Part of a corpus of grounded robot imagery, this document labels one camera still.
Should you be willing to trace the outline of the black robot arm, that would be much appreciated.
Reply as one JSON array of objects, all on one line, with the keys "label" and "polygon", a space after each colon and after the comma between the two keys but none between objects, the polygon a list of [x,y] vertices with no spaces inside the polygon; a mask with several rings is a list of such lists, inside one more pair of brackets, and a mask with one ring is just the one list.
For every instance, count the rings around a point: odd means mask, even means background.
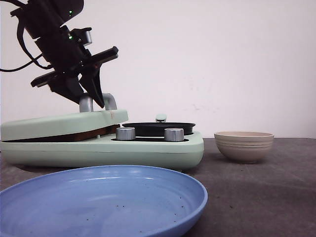
[{"label": "black robot arm", "polygon": [[23,32],[35,40],[53,72],[35,78],[32,86],[49,85],[51,91],[79,103],[88,94],[101,108],[105,106],[100,85],[100,67],[118,57],[112,47],[91,55],[85,46],[91,43],[91,28],[69,30],[65,22],[78,15],[82,0],[30,0],[27,4],[13,1],[18,9],[11,16],[19,20],[17,38],[22,47]]}]

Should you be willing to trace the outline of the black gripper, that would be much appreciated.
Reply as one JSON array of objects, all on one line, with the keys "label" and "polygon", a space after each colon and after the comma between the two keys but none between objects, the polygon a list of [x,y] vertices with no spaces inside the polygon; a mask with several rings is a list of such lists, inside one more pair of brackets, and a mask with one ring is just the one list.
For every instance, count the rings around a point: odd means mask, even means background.
[{"label": "black gripper", "polygon": [[53,83],[53,92],[79,104],[84,92],[101,107],[105,106],[100,84],[101,65],[118,58],[118,48],[92,55],[86,46],[68,38],[70,30],[63,26],[58,32],[36,40],[54,72],[40,76],[31,82],[33,87]]}]

